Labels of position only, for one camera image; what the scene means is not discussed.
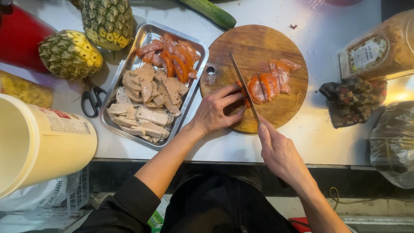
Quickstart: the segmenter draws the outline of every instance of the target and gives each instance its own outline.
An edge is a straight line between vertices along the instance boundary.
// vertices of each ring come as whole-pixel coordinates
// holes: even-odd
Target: person's left hand
[[[189,124],[192,124],[192,127],[200,130],[205,135],[241,121],[246,108],[242,108],[236,114],[230,116],[224,115],[223,112],[223,108],[244,97],[241,93],[228,95],[237,90],[240,90],[240,86],[235,83],[205,96]]]

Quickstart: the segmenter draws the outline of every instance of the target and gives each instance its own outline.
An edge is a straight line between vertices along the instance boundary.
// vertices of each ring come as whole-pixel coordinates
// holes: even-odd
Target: barcode
[[[85,126],[86,132],[87,132],[88,134],[91,134],[91,130],[89,129],[88,124],[87,124],[87,123],[85,123],[85,122],[82,122],[82,123],[83,123],[83,125]]]

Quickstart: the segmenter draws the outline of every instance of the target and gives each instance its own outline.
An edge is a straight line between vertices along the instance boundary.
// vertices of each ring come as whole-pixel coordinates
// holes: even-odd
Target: yellow cable
[[[333,197],[332,195],[332,189],[334,189],[337,193],[337,197],[336,199]],[[339,191],[335,188],[335,187],[331,187],[329,189],[329,195],[331,196],[331,199],[334,200],[336,202],[334,210],[336,210],[336,208],[338,207],[338,204],[355,204],[355,203],[364,203],[364,202],[369,202],[369,201],[376,201],[376,200],[380,200],[380,199],[391,199],[391,200],[397,200],[397,201],[403,201],[403,202],[414,202],[414,200],[404,200],[404,199],[398,199],[398,198],[373,198],[373,199],[368,199],[368,200],[360,200],[360,201],[350,201],[350,202],[346,202],[346,201],[340,201],[339,200]]]

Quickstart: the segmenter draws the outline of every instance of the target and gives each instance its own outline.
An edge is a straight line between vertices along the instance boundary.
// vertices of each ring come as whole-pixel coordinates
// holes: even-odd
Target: white bucket
[[[81,170],[96,147],[86,118],[0,94],[0,199]]]

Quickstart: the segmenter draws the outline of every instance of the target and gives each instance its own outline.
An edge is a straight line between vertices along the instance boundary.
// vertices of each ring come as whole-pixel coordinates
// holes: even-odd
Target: round cutting board
[[[281,32],[261,25],[240,26],[222,34],[209,50],[209,60],[200,78],[203,97],[238,80],[229,56],[231,51],[246,84],[252,76],[270,72],[269,60],[284,58],[302,66],[290,76],[291,95],[280,93],[268,103],[255,104],[256,111],[275,128],[292,119],[302,106],[308,90],[308,69],[298,47]],[[238,111],[242,108],[241,103],[228,112]],[[248,109],[242,121],[231,127],[246,133],[257,133],[257,126],[252,110]]]

